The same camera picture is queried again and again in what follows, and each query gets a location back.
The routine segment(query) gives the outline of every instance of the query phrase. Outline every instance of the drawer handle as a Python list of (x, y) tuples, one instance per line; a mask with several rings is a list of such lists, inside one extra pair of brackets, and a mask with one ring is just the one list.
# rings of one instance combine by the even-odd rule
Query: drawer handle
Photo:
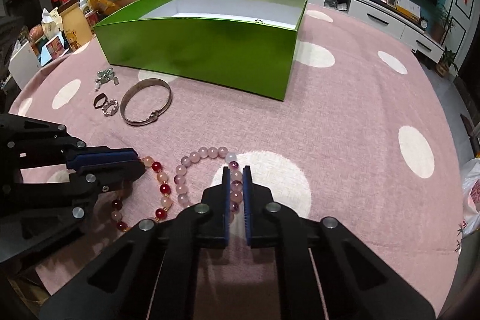
[(367, 15), (368, 15), (372, 20), (374, 20), (374, 21), (376, 21), (376, 22), (380, 22), (381, 24), (383, 24), (383, 25), (385, 25), (385, 26), (388, 26), (388, 22), (385, 22), (383, 19), (380, 19), (380, 18), (378, 18), (377, 16), (373, 16), (373, 15), (371, 15), (371, 14), (369, 14), (369, 13), (367, 13)]
[(424, 47), (428, 52), (431, 52), (431, 49), (430, 49), (428, 46), (426, 46), (425, 44), (421, 43), (421, 42), (418, 41), (418, 40), (417, 40), (417, 44), (420, 45), (420, 46), (422, 46), (422, 47)]

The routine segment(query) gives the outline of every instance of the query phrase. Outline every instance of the silver ring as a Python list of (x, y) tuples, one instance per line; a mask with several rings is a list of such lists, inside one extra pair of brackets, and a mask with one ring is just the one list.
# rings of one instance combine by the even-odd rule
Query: silver ring
[[(162, 86), (165, 87), (168, 92), (169, 92), (169, 98), (167, 99), (165, 105), (161, 109), (153, 110), (152, 113), (150, 113), (150, 116), (148, 116), (147, 119), (141, 120), (141, 121), (132, 121), (129, 120), (128, 118), (125, 117), (125, 108), (127, 107), (128, 102), (131, 100), (131, 98), (138, 93), (140, 90), (143, 90), (146, 87), (150, 86)], [(128, 91), (125, 93), (123, 98), (121, 99), (120, 103), (120, 114), (123, 118), (123, 120), (128, 124), (133, 127), (141, 127), (143, 125), (150, 124), (152, 122), (155, 122), (158, 120), (158, 118), (164, 114), (164, 112), (167, 111), (167, 109), (170, 107), (171, 103), (173, 100), (173, 95), (172, 95), (172, 90), (170, 89), (170, 86), (167, 82), (165, 82), (162, 79), (156, 79), (156, 78), (150, 78), (150, 79), (144, 79), (137, 84), (133, 85), (131, 88), (128, 89)]]
[[(105, 104), (102, 107), (103, 115), (105, 117), (110, 117), (110, 116), (114, 115), (119, 109), (118, 105), (119, 105), (119, 103), (117, 102), (116, 99), (108, 100), (107, 102), (105, 102)], [(107, 109), (111, 106), (113, 106), (113, 108), (112, 108), (112, 110), (110, 110), (110, 112), (108, 112)]]

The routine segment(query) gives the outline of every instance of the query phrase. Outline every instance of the open box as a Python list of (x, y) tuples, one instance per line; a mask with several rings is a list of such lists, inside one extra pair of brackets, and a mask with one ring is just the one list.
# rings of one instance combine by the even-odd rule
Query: open box
[(95, 25), (111, 64), (283, 100), (307, 0), (138, 0)]

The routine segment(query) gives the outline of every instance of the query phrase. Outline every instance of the metal screw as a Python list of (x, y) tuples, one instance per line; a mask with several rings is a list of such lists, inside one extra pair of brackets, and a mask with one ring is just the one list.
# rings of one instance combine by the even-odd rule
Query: metal screw
[(79, 206), (75, 206), (71, 213), (76, 219), (81, 219), (83, 216), (85, 216), (85, 212)]
[(265, 206), (265, 209), (267, 209), (270, 213), (277, 213), (281, 208), (282, 207), (278, 202), (271, 202)]
[(144, 220), (142, 220), (138, 223), (138, 227), (142, 231), (149, 231), (150, 229), (152, 229), (154, 227), (154, 225), (155, 224), (151, 219), (144, 219)]
[(328, 229), (334, 229), (334, 228), (337, 228), (338, 220), (335, 217), (325, 217), (322, 220), (322, 223)]
[(195, 211), (198, 214), (205, 214), (210, 210), (210, 207), (207, 204), (196, 204)]
[(93, 174), (87, 174), (87, 175), (85, 175), (85, 180), (88, 183), (94, 183), (97, 180), (97, 177)]

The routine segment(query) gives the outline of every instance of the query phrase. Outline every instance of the pink tablecloth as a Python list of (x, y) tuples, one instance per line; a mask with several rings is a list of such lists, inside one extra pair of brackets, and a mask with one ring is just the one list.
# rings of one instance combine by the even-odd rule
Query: pink tablecloth
[[(154, 124), (130, 127), (119, 114), (106, 118), (93, 108), (95, 74), (108, 67), (94, 39), (47, 66), (10, 112), (65, 124), (90, 146), (134, 147), (159, 160), (171, 178), (182, 156), (225, 146), (242, 167), (251, 165), (256, 183), (300, 216), (337, 217), (438, 313), (457, 264), (462, 199), (450, 130), (426, 75), (404, 44), (340, 12), (309, 5), (298, 36), (284, 102), (165, 76), (174, 94), (171, 108)], [(151, 75), (114, 69), (120, 84), (110, 82), (100, 92), (119, 101)], [(144, 118), (162, 99), (162, 88), (144, 90), (129, 114)], [(205, 159), (189, 169), (194, 203), (220, 182), (221, 167), (219, 159)], [(58, 166), (24, 174), (27, 181), (66, 177)], [(91, 233), (37, 268), (51, 293), (116, 237), (112, 196), (100, 196)], [(124, 220), (133, 225), (153, 216), (158, 202), (149, 171), (125, 200)], [(169, 218), (180, 210), (175, 200)], [(200, 266), (196, 318), (278, 318), (272, 253), (246, 248), (241, 213), (229, 249), (205, 252)]]

